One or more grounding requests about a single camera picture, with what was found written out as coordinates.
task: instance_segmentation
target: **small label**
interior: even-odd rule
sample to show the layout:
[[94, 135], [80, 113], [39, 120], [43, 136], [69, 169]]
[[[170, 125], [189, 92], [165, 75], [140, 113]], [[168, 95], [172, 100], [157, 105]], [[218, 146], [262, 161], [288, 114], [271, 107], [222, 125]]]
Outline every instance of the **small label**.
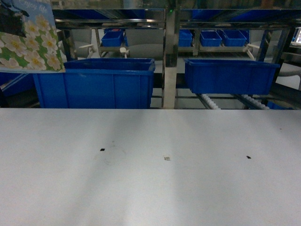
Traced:
[[166, 156], [163, 156], [163, 157], [164, 157], [164, 160], [165, 160], [165, 161], [171, 161], [169, 155], [166, 155]]

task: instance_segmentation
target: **floral picture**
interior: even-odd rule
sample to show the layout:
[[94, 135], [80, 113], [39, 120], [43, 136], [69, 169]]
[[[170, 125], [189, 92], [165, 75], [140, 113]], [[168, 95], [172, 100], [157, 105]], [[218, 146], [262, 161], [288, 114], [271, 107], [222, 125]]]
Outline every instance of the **floral picture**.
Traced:
[[40, 0], [18, 2], [30, 2], [22, 9], [27, 13], [23, 20], [23, 35], [0, 32], [0, 70], [64, 71], [50, 3]]

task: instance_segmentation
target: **white table surface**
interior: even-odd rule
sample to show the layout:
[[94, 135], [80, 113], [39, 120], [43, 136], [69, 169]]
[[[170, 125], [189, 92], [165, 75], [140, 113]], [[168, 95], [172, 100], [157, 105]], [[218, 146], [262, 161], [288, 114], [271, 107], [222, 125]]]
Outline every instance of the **white table surface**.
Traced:
[[0, 109], [0, 128], [1, 226], [301, 225], [300, 111]]

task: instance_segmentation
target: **blue storage crate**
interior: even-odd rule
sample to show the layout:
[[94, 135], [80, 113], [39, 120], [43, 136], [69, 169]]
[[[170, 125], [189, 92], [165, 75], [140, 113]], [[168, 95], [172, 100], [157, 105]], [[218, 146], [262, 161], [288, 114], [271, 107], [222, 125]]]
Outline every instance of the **blue storage crate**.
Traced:
[[192, 34], [189, 30], [180, 30], [179, 47], [189, 47], [192, 42]]
[[246, 60], [185, 60], [185, 81], [193, 93], [269, 93], [279, 65]]
[[34, 88], [33, 76], [27, 73], [0, 73], [0, 85], [5, 83], [2, 91], [6, 97]]
[[270, 108], [270, 109], [273, 109], [273, 110], [293, 110], [291, 107], [282, 107], [282, 106], [279, 106], [271, 101], [268, 102], [267, 106]]
[[124, 43], [125, 43], [126, 46], [128, 46], [127, 36], [124, 37]]
[[123, 31], [107, 32], [103, 38], [102, 43], [105, 47], [118, 47], [121, 46], [123, 41]]
[[150, 107], [154, 75], [152, 59], [86, 59], [68, 62], [65, 68], [65, 73], [34, 74], [41, 107]]
[[246, 42], [245, 36], [238, 30], [218, 31], [225, 46], [244, 46]]
[[220, 46], [222, 38], [216, 31], [201, 31], [200, 41], [202, 46]]
[[193, 9], [192, 19], [208, 21], [209, 19], [218, 15], [221, 12], [222, 10], [220, 9]]
[[246, 42], [250, 43], [250, 30], [240, 30], [240, 32], [244, 35], [246, 38]]

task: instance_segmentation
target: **white flower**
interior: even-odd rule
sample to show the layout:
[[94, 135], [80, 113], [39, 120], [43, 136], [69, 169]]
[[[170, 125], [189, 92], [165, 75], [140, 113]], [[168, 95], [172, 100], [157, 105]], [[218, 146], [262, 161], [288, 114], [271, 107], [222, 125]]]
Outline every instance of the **white flower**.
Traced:
[[9, 60], [0, 58], [0, 62], [3, 63], [6, 68], [22, 69], [19, 63], [13, 58], [10, 58]]
[[28, 51], [24, 59], [29, 62], [27, 68], [34, 70], [46, 70], [45, 61], [43, 58], [41, 58], [37, 51]]
[[32, 48], [33, 50], [39, 50], [39, 44], [34, 37], [27, 35], [24, 40], [27, 47]]
[[40, 28], [41, 31], [49, 31], [50, 25], [48, 20], [44, 18], [42, 14], [36, 16], [36, 24]]
[[0, 53], [2, 53], [2, 47], [4, 47], [4, 43], [0, 40]]
[[30, 20], [28, 22], [25, 22], [25, 31], [32, 37], [39, 36], [39, 28]]
[[55, 53], [57, 51], [56, 40], [51, 37], [50, 33], [41, 36], [43, 39], [42, 46], [47, 48], [48, 53]]
[[52, 30], [53, 30], [53, 33], [54, 33], [55, 35], [57, 35], [57, 29], [56, 29], [55, 26], [52, 26]]
[[56, 54], [54, 54], [54, 53], [50, 53], [50, 54], [46, 53], [45, 57], [47, 58], [47, 64], [50, 67], [53, 67], [53, 69], [55, 69], [55, 70], [59, 70], [61, 68], [60, 61], [58, 60]]
[[18, 57], [25, 55], [27, 47], [21, 42], [19, 36], [6, 33], [2, 36], [2, 40], [5, 42], [5, 47], [15, 52]]

